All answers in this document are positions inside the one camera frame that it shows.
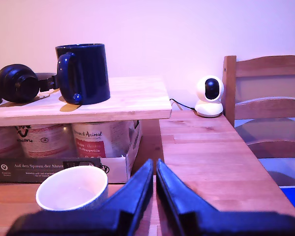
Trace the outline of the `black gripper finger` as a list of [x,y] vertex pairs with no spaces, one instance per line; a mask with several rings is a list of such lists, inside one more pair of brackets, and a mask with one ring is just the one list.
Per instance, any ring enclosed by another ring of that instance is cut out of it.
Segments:
[[201,213],[216,211],[161,160],[156,164],[156,191],[176,236],[201,236]]
[[153,193],[153,161],[148,159],[120,190],[99,208],[103,225],[97,236],[132,236]]

